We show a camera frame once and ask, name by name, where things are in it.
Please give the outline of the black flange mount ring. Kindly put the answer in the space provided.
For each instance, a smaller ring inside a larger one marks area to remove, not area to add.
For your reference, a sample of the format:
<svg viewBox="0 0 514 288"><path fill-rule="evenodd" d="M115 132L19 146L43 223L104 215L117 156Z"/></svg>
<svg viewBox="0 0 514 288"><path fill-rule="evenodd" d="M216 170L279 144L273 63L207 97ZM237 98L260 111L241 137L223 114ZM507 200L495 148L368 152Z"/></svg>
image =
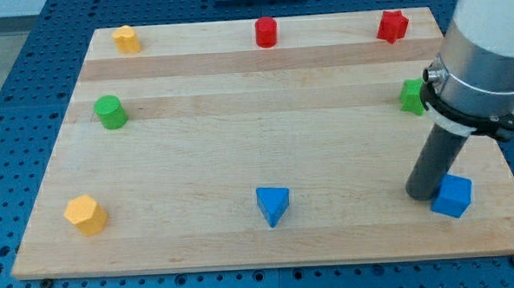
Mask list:
<svg viewBox="0 0 514 288"><path fill-rule="evenodd" d="M448 88L454 93L441 95ZM435 125L456 136L489 136L507 142L514 136L514 93L495 93L467 85L445 69L424 69L420 100Z"/></svg>

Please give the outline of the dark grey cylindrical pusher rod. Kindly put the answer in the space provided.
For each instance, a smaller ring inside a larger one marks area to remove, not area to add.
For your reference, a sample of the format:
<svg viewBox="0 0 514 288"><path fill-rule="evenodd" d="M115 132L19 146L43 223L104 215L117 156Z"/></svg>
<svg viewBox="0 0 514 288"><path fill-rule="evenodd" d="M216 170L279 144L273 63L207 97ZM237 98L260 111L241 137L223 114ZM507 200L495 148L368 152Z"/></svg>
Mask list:
<svg viewBox="0 0 514 288"><path fill-rule="evenodd" d="M434 199L466 140L434 124L405 183L409 196L415 200Z"/></svg>

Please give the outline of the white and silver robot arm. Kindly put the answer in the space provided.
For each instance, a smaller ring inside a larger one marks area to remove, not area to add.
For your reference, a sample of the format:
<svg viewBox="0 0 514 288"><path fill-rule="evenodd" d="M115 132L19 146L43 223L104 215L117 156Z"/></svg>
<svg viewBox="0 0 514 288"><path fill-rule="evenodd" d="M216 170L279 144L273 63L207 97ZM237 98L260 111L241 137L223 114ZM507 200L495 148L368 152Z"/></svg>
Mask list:
<svg viewBox="0 0 514 288"><path fill-rule="evenodd" d="M434 124L405 190L430 200L468 137L514 136L514 0L458 0L420 91Z"/></svg>

